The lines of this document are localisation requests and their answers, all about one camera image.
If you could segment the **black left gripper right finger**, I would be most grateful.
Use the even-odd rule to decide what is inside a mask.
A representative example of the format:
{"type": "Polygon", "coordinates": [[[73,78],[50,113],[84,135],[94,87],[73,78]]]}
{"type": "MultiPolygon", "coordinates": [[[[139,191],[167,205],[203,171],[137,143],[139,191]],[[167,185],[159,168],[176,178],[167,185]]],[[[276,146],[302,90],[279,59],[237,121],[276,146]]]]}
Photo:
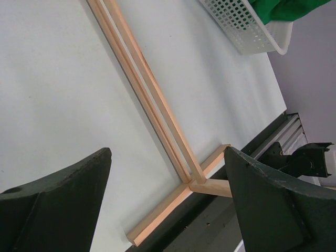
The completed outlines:
{"type": "Polygon", "coordinates": [[[335,251],[335,191],[258,162],[224,154],[245,251],[335,251]]]}

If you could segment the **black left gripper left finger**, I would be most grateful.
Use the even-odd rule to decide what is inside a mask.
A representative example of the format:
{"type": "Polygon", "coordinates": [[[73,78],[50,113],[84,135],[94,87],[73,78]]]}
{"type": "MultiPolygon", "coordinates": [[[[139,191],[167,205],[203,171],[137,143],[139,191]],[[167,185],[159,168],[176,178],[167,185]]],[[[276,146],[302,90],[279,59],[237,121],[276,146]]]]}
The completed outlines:
{"type": "Polygon", "coordinates": [[[111,150],[1,193],[1,251],[89,251],[111,150]]]}

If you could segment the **green t shirt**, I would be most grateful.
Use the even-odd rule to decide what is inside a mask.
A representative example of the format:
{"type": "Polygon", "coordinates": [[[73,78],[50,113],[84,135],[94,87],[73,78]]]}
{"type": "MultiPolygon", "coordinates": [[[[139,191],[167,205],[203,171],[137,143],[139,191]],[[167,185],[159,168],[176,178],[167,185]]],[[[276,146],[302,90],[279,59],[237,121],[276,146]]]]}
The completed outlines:
{"type": "Polygon", "coordinates": [[[330,0],[248,1],[264,25],[271,21],[294,22],[330,0]]]}

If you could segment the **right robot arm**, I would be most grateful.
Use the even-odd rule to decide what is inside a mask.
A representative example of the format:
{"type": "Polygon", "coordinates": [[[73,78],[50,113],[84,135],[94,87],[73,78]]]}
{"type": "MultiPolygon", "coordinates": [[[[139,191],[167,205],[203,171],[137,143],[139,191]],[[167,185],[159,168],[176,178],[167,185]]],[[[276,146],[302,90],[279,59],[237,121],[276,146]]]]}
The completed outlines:
{"type": "Polygon", "coordinates": [[[327,170],[325,153],[331,150],[333,143],[308,143],[293,154],[285,155],[279,142],[274,142],[258,159],[262,164],[293,177],[325,177],[331,175],[327,170]]]}

